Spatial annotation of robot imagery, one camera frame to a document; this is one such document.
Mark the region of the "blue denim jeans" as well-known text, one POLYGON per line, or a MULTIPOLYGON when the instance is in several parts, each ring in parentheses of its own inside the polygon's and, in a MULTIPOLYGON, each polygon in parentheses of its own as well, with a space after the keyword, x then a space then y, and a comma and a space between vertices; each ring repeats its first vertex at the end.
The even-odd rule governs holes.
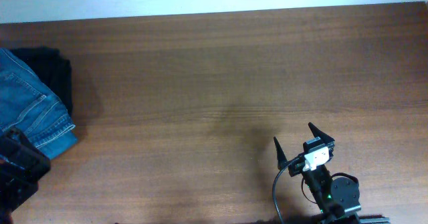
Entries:
POLYGON ((1 133, 20 129, 29 142, 54 159, 78 138, 76 127, 60 98, 21 59, 1 49, 1 133))

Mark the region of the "black folded garment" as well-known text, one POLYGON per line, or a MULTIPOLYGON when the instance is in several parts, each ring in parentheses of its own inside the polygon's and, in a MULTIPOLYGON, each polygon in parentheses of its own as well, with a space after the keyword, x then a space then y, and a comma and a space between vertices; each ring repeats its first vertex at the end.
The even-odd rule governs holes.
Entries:
POLYGON ((10 52, 25 62, 38 78, 73 112, 72 67, 58 49, 50 47, 16 48, 10 52))

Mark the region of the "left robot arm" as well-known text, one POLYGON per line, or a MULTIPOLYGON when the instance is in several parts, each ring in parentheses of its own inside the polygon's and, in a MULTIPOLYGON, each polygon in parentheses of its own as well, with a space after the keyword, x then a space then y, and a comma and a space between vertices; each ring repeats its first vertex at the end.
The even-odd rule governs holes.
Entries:
POLYGON ((1 223, 38 191, 39 180, 51 169, 50 159, 11 127, 1 135, 1 223))

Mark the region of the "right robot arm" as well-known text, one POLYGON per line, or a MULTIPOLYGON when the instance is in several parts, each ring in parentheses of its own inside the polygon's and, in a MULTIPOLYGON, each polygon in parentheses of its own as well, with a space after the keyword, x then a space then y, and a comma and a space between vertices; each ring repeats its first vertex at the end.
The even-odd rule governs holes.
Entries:
POLYGON ((313 139, 304 142, 304 151, 291 160, 286 158, 278 139, 274 138, 279 172, 272 184, 272 199, 280 223, 285 220, 278 206, 276 185, 285 171, 288 171, 291 177, 302 176, 300 187, 307 186, 310 190, 314 198, 311 202, 320 210, 319 215, 308 219, 311 223, 390 223, 388 217, 381 215, 358 215, 361 210, 359 180, 346 173, 330 173, 326 163, 334 156, 335 139, 311 122, 308 127, 313 139))

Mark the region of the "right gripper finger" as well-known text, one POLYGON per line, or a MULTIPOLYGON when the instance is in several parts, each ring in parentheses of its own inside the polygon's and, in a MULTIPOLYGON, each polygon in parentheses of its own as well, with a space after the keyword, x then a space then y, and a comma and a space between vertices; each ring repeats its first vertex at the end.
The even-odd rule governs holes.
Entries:
POLYGON ((284 168, 286 168, 288 160, 285 156, 284 151, 282 150, 282 147, 278 141, 278 139, 276 137, 274 137, 274 144, 275 144, 275 148, 276 148, 276 156, 277 156, 277 166, 278 166, 278 170, 282 170, 284 168))
POLYGON ((327 135, 323 131, 321 131, 319 128, 317 128, 313 123, 309 122, 308 127, 315 138, 319 137, 324 143, 331 143, 334 142, 333 137, 327 135))

